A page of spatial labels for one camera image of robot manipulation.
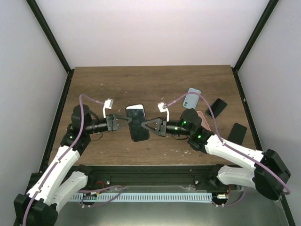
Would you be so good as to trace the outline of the teal edged black phone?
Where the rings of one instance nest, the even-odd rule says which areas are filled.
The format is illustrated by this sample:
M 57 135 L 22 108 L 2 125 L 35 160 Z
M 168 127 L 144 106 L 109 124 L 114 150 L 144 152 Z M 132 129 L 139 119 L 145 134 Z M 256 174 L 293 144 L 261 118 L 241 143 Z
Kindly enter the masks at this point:
M 214 103 L 210 106 L 214 118 L 217 118 L 221 114 L 221 112 L 227 107 L 227 105 L 228 104 L 224 100 L 220 98 L 216 99 Z

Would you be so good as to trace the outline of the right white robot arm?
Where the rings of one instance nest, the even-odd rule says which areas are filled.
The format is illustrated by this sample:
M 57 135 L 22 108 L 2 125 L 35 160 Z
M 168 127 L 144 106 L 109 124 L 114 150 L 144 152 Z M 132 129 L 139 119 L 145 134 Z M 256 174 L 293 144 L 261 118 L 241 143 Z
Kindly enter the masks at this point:
M 209 184 L 215 190 L 224 185 L 245 186 L 256 189 L 270 200 L 278 200 L 288 191 L 286 184 L 291 173 L 276 151 L 253 150 L 219 137 L 202 126 L 202 119 L 194 109 L 184 110 L 178 121 L 157 117 L 141 126 L 161 137 L 187 135 L 187 143 L 193 150 L 234 163 L 235 167 L 221 166 L 209 177 Z

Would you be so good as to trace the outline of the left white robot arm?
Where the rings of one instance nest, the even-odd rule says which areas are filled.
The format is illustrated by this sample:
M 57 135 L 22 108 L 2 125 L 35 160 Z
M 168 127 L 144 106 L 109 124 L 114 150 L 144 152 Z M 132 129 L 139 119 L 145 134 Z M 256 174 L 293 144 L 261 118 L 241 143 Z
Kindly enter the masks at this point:
M 22 226 L 53 226 L 63 206 L 80 189 L 91 190 L 96 178 L 85 171 L 75 171 L 66 178 L 73 164 L 91 141 L 91 134 L 113 132 L 128 125 L 132 118 L 110 114 L 99 118 L 87 105 L 74 107 L 55 158 L 35 185 L 14 200 L 16 221 Z

